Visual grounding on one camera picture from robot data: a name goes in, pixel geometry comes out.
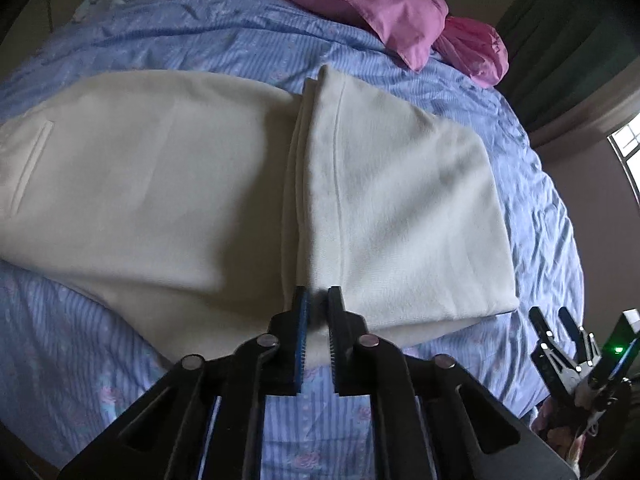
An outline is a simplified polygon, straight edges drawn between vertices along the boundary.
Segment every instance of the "metal pin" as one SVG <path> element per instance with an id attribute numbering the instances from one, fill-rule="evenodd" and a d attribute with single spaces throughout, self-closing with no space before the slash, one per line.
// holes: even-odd
<path id="1" fill-rule="evenodd" d="M 279 341 L 278 338 L 273 334 L 262 334 L 258 337 L 257 343 L 264 348 L 271 348 L 273 346 L 276 346 Z"/>
<path id="2" fill-rule="evenodd" d="M 373 334 L 363 334 L 358 338 L 358 343 L 364 348 L 373 348 L 380 344 L 380 339 Z"/>
<path id="3" fill-rule="evenodd" d="M 204 359 L 202 356 L 191 354 L 182 358 L 182 368 L 185 370 L 197 370 L 202 366 Z"/>

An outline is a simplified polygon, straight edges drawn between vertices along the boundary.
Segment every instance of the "green curtain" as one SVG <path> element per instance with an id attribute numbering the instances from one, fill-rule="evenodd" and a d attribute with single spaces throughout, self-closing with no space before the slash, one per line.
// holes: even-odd
<path id="1" fill-rule="evenodd" d="M 638 56 L 607 0 L 515 0 L 497 30 L 510 63 L 497 89 L 528 132 L 586 99 Z"/>

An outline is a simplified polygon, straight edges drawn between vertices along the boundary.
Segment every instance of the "folded white garment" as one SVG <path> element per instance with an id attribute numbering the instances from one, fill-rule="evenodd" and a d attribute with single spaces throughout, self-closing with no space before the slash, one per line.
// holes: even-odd
<path id="1" fill-rule="evenodd" d="M 316 294 L 339 284 L 348 310 L 403 347 L 517 306 L 494 177 L 469 128 L 322 67 L 305 84 L 284 200 L 287 298 L 294 276 Z M 320 329 L 308 344 L 327 340 Z"/>
<path id="2" fill-rule="evenodd" d="M 302 99 L 193 72 L 96 76 L 0 128 L 0 257 L 171 360 L 231 353 L 296 284 L 408 346 L 516 306 L 484 146 L 327 67 Z M 328 359 L 325 336 L 308 342 Z"/>

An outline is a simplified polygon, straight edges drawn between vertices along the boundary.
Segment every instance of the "coat pocket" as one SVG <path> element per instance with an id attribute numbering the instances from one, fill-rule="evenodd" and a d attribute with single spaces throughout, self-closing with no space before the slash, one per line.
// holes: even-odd
<path id="1" fill-rule="evenodd" d="M 47 120 L 23 120 L 18 124 L 10 121 L 0 128 L 0 218 L 18 212 L 53 126 Z"/>

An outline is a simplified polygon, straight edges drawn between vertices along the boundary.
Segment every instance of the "bed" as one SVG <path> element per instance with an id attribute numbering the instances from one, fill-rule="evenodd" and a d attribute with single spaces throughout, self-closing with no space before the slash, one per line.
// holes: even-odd
<path id="1" fill-rule="evenodd" d="M 369 32 L 285 0 L 88 0 L 75 21 L 0 84 L 0 124 L 103 72 L 207 71 L 300 93 L 330 64 L 473 128 L 497 184 L 520 306 L 406 352 L 451 354 L 517 416 L 546 397 L 527 313 L 539 305 L 572 352 L 556 313 L 567 306 L 582 319 L 582 270 L 566 208 L 497 91 L 434 52 L 420 73 L 408 71 Z M 0 305 L 0 420 L 56 467 L 170 366 L 110 310 L 2 261 Z M 328 367 L 306 370 L 301 395 L 268 399 L 261 478 L 372 478 L 371 431 L 366 398 L 338 399 Z"/>

